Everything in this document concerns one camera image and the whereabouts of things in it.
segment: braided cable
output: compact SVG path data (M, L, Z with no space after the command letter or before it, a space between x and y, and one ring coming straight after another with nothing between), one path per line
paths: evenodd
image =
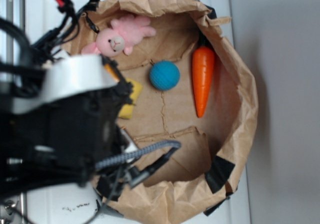
M126 160L132 159L132 158L139 158L145 154L151 153L157 149L162 149L165 147L171 146L172 148L179 149L181 147L181 143L176 140L163 140L160 142L157 142L155 144L152 144L150 146L147 146L145 148L130 152L130 153L124 153L120 155L115 155L108 157L102 161L99 161L95 164L96 169L103 169L109 166L114 166L118 164L124 163Z

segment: gray wall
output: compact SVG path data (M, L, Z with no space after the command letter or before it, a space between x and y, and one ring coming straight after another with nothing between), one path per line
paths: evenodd
M234 44L256 77L247 164L252 224L320 223L320 0L231 0Z

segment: blue ball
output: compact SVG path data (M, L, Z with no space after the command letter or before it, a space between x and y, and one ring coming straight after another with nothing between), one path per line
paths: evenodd
M170 61L156 63L149 73L151 83L159 90L169 90L177 85L180 72L177 66Z

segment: toy carrot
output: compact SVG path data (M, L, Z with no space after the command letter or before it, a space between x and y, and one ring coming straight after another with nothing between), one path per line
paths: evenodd
M192 82L197 116L201 118L207 106L210 86L214 75L215 53L207 47L205 36L199 35L200 47L193 53Z

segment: brown paper bag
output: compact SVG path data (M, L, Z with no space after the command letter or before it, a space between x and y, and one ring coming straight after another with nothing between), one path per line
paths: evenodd
M139 147L162 139L180 140L183 147L163 169L145 183L126 187L110 206L126 218L141 223L181 223L236 191L256 131L258 99L255 79L219 25L230 18L211 20L209 10L196 0L106 0L88 17L100 30L111 19L133 13L151 17L155 37L133 48L130 56L114 59L125 77L144 85L131 120L119 120ZM217 61L205 116L197 118L191 80L191 55L198 41L198 28L212 44ZM65 45L71 54L95 41L86 19L80 19L79 36ZM149 82L151 62L174 61L181 78L173 89L162 92ZM165 150L143 157L139 166L152 163ZM234 164L227 182L214 190L208 173L219 158Z

